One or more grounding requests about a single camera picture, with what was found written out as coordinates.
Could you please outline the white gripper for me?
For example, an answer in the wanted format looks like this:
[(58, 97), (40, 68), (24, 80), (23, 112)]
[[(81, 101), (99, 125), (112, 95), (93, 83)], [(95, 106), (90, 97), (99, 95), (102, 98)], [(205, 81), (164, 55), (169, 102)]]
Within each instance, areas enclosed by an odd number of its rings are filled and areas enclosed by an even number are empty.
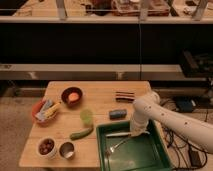
[(136, 137), (142, 134), (150, 135), (150, 132), (147, 131), (147, 126), (149, 119), (147, 116), (134, 112), (130, 118), (130, 132), (132, 137)]

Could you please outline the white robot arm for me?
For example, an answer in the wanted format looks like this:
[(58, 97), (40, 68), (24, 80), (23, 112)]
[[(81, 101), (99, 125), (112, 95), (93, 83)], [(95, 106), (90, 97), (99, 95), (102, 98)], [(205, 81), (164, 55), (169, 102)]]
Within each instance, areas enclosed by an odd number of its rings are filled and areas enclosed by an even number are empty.
[(147, 133), (148, 121), (156, 120), (173, 131), (213, 154), (213, 125), (160, 105), (160, 97), (150, 91), (133, 101), (134, 113), (130, 119), (130, 132), (133, 137)]

